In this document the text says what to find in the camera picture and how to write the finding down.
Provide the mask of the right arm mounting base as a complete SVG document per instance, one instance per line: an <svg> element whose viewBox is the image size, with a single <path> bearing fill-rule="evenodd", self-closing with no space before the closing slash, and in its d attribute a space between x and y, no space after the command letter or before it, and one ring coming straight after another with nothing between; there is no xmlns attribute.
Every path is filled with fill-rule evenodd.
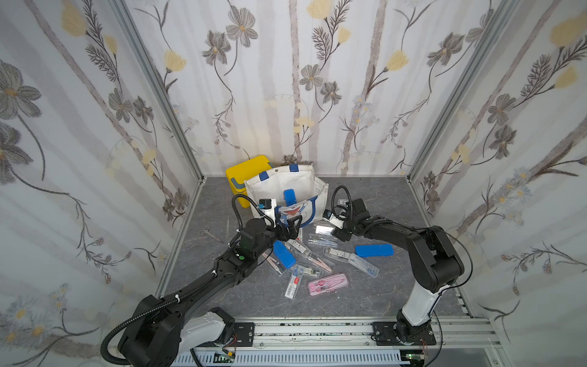
<svg viewBox="0 0 587 367"><path fill-rule="evenodd" d="M374 322L371 339L381 346L424 347L437 345L431 322L412 326L407 321Z"/></svg>

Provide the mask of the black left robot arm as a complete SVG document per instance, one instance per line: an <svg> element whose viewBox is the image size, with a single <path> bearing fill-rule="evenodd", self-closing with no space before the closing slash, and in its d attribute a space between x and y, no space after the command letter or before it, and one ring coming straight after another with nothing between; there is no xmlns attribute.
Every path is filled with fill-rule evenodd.
<svg viewBox="0 0 587 367"><path fill-rule="evenodd" d="M170 366L180 354L181 332L197 311L249 277L261 255L277 241L298 237L302 216L282 222L278 210L268 209L267 204L267 200L253 203L258 217L247 223L236 217L236 234L205 275L163 298L144 298L129 319L104 337L102 358L113 365Z"/></svg>

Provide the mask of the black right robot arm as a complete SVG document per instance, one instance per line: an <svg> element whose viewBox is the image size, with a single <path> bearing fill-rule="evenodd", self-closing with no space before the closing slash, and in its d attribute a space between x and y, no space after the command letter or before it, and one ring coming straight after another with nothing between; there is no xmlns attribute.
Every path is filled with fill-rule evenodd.
<svg viewBox="0 0 587 367"><path fill-rule="evenodd" d="M458 283L466 266L454 247L460 241L439 226L405 226L368 212L362 199L353 199L340 185L333 191L330 209L323 218L333 224L333 235L342 242L361 237L397 246L408 253L415 283L396 321L385 331L375 327L373 339L379 345L443 345L443 331L434 333L432 320L440 298Z"/></svg>

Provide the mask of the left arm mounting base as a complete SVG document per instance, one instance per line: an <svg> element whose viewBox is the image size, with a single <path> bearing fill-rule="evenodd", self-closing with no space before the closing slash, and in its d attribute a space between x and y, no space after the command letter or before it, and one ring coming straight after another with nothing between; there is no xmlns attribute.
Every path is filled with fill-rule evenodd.
<svg viewBox="0 0 587 367"><path fill-rule="evenodd" d="M225 327L217 340L200 344L200 347L252 347L254 336L254 323L234 323Z"/></svg>

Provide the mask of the white canvas cartoon tote bag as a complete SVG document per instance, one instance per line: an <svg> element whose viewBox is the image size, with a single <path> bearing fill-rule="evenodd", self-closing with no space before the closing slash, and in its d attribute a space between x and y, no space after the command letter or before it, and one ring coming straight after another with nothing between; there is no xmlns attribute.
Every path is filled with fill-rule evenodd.
<svg viewBox="0 0 587 367"><path fill-rule="evenodd" d="M311 165L287 165L263 171L245 182L255 202L274 200L274 212L282 223L301 217L301 227L323 218L329 185L316 176Z"/></svg>

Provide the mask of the clear case with red label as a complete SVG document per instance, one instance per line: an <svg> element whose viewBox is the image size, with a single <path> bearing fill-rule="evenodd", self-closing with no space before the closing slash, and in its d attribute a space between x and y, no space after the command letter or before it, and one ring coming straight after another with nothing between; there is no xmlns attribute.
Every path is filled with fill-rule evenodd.
<svg viewBox="0 0 587 367"><path fill-rule="evenodd" d="M293 300L295 299L297 290L301 284L301 281L304 276L304 267L302 265L295 265L292 269L292 273L290 276L290 280L287 284L286 291L284 296L287 299Z"/></svg>

